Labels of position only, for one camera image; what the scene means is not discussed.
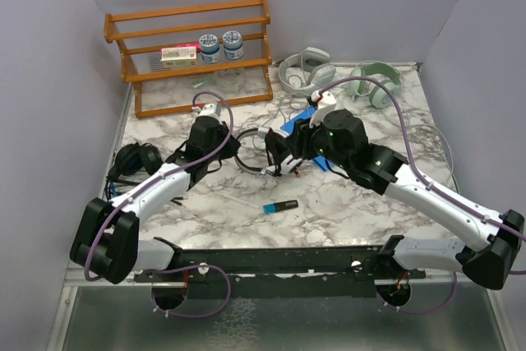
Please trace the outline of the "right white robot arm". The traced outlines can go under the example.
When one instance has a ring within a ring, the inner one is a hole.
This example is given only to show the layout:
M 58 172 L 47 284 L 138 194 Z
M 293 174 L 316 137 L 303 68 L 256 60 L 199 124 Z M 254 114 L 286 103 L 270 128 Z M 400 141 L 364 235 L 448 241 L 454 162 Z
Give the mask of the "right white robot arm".
M 294 158 L 320 156 L 359 187 L 413 207 L 454 235 L 451 240 L 389 238 L 377 258 L 385 277 L 436 269 L 462 273 L 486 289 L 504 287 L 524 235 L 520 213 L 485 208 L 433 181 L 402 154 L 371 143 L 362 121 L 345 109 L 328 113 L 316 126 L 297 120 L 286 144 Z

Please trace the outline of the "black blue headphones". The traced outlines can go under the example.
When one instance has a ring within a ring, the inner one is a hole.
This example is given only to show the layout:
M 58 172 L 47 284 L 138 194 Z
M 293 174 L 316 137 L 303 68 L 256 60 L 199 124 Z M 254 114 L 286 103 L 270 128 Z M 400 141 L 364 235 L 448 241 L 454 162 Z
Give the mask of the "black blue headphones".
M 159 149 L 150 143 L 135 142 L 125 145 L 115 155 L 113 165 L 106 175 L 104 197 L 109 201 L 112 197 L 118 196 L 116 185 L 137 186 L 138 182 L 130 181 L 125 177 L 130 177 L 141 170 L 153 175 L 163 163 Z

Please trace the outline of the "black white headphones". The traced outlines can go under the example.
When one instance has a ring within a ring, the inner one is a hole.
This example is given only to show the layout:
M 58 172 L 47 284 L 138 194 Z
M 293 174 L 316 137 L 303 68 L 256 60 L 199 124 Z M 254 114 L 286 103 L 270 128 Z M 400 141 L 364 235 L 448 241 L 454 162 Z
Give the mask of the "black white headphones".
M 254 167 L 245 164 L 238 155 L 234 156 L 236 165 L 245 173 L 252 175 L 270 175 L 281 177 L 287 174 L 298 175 L 298 168 L 303 160 L 295 159 L 287 146 L 288 135 L 282 131 L 275 131 L 268 127 L 250 128 L 240 132 L 236 140 L 241 142 L 244 138 L 260 137 L 265 143 L 265 154 L 267 158 L 266 167 Z

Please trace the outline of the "grey white headphones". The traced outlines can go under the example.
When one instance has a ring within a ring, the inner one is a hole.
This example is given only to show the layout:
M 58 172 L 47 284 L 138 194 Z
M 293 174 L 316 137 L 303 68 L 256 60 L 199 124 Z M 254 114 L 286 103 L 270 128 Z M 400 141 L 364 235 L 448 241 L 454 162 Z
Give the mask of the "grey white headphones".
M 305 77 L 304 86 L 296 87 L 288 81 L 287 70 L 299 67 Z M 330 62 L 330 55 L 319 48 L 307 47 L 300 53 L 285 58 L 278 69 L 282 89 L 291 95 L 310 95 L 329 85 L 335 78 L 336 68 Z

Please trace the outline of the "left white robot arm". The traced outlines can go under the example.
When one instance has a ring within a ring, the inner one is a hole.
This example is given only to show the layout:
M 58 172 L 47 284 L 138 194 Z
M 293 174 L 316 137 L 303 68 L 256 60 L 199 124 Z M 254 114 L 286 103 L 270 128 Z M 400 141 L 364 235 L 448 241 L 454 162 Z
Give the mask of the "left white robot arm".
M 208 173 L 210 163 L 231 158 L 239 144 L 233 123 L 199 116 L 185 148 L 172 154 L 153 175 L 110 201 L 95 198 L 82 215 L 70 258 L 88 281 L 122 282 L 131 272 L 153 270 L 170 281 L 181 273 L 177 248 L 161 238 L 140 240 L 141 225 L 174 197 L 181 197 Z

